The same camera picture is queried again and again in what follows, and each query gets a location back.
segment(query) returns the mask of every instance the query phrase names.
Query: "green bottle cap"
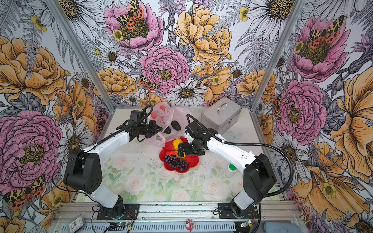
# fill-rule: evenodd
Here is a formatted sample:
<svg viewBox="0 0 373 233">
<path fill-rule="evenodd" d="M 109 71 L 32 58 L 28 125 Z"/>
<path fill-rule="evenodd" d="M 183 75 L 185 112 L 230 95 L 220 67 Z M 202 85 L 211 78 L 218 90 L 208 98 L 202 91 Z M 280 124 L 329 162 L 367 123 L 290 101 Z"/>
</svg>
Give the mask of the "green bottle cap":
<svg viewBox="0 0 373 233">
<path fill-rule="evenodd" d="M 230 164 L 230 165 L 229 165 L 229 169 L 231 169 L 232 171 L 237 170 L 237 168 L 236 168 L 235 166 L 233 166 L 233 164 Z"/>
</svg>

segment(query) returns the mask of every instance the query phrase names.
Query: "bunch of grapes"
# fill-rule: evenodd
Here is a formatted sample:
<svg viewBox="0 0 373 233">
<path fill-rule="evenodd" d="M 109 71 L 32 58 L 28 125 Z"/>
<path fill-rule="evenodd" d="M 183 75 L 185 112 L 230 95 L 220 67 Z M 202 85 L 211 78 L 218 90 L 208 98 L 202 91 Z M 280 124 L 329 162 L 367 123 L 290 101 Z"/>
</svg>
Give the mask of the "bunch of grapes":
<svg viewBox="0 0 373 233">
<path fill-rule="evenodd" d="M 164 161 L 173 169 L 180 168 L 180 171 L 186 170 L 189 165 L 187 161 L 176 157 L 176 155 L 166 155 Z"/>
</svg>

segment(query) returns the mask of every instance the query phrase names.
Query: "red bowl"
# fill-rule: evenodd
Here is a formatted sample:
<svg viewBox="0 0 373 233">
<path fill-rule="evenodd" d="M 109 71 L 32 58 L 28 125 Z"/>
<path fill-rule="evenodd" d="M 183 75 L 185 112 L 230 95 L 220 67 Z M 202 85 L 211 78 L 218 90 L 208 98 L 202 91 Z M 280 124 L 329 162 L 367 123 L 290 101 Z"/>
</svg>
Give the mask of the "red bowl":
<svg viewBox="0 0 373 233">
<path fill-rule="evenodd" d="M 185 137 L 180 137 L 180 139 L 183 142 L 188 142 L 188 140 Z M 164 162 L 164 157 L 166 156 L 166 151 L 174 151 L 175 150 L 175 148 L 173 147 L 173 144 L 172 144 L 173 141 L 174 140 L 166 142 L 166 144 L 162 148 L 161 152 L 159 153 L 159 159 L 163 162 L 164 168 L 168 171 L 176 171 L 178 173 L 186 173 L 187 171 L 189 171 L 189 169 L 191 167 L 197 166 L 198 163 L 200 162 L 200 159 L 199 159 L 198 156 L 193 156 L 193 155 L 187 155 L 185 157 L 185 161 L 187 161 L 189 163 L 189 165 L 188 165 L 188 168 L 185 169 L 184 171 L 180 171 L 180 168 L 174 169 L 174 168 L 170 167 L 170 165 L 168 165 L 168 163 Z"/>
</svg>

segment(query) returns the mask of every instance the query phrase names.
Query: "clock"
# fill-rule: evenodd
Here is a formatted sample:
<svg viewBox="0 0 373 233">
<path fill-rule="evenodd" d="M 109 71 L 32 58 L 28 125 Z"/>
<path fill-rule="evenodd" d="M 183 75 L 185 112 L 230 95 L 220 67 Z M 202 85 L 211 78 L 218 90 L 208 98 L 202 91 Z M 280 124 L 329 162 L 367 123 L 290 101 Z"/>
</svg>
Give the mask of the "clock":
<svg viewBox="0 0 373 233">
<path fill-rule="evenodd" d="M 84 225 L 85 225 L 84 218 L 81 215 L 79 215 L 74 220 L 69 222 L 69 232 L 74 233 Z"/>
</svg>

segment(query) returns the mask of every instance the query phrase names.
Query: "pink plastic bag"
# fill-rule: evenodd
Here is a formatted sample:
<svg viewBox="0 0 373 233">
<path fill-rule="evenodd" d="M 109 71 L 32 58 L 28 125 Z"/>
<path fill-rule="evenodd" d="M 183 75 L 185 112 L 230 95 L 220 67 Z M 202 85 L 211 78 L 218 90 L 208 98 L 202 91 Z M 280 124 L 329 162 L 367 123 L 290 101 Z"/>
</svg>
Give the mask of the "pink plastic bag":
<svg viewBox="0 0 373 233">
<path fill-rule="evenodd" d="M 153 108 L 153 112 L 148 117 L 148 120 L 155 120 L 157 125 L 162 127 L 162 132 L 157 135 L 146 139 L 146 142 L 150 145 L 157 147 L 164 147 L 165 143 L 181 136 L 184 136 L 185 127 L 188 125 L 187 114 L 190 114 L 188 108 L 182 107 L 170 107 L 166 102 L 160 102 Z M 171 122 L 177 121 L 181 127 L 181 130 L 176 131 L 172 128 Z M 166 134 L 163 131 L 170 126 L 171 133 Z"/>
</svg>

